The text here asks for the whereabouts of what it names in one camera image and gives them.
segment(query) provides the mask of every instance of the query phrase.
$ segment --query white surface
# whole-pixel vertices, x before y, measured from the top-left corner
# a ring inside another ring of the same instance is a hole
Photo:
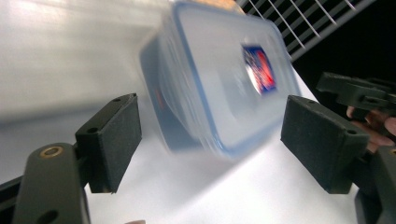
[[[356,223],[356,188],[327,194],[279,141],[280,127],[241,161],[166,151],[139,69],[129,60],[134,41],[155,26],[159,12],[150,17],[134,4],[148,3],[0,2],[1,183],[22,174],[33,150],[74,143],[74,132],[107,101],[137,91],[143,140],[117,194],[88,194],[92,223]],[[12,10],[20,16],[9,17]],[[66,19],[57,21],[60,15]],[[109,26],[118,35],[106,35],[102,28],[114,18]],[[141,28],[138,21],[150,22]]]

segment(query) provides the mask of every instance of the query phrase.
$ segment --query metal grid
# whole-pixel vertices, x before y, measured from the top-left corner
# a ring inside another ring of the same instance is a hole
[[[273,21],[294,61],[375,0],[236,0],[247,13]]]

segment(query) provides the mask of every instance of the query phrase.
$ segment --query clear plastic box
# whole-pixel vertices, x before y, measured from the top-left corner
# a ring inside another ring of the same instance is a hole
[[[141,55],[170,149],[201,144],[241,155],[281,123],[287,96],[299,94],[277,28],[246,15],[175,3]]]

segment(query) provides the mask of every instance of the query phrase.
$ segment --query colorful label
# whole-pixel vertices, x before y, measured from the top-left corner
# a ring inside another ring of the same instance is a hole
[[[271,64],[261,46],[243,46],[247,73],[254,89],[260,94],[276,89]]]

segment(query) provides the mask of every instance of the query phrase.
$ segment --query brass screw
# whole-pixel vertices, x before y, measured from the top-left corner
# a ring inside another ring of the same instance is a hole
[[[58,156],[63,151],[63,147],[47,147],[40,152],[40,157],[44,159],[49,159]]]

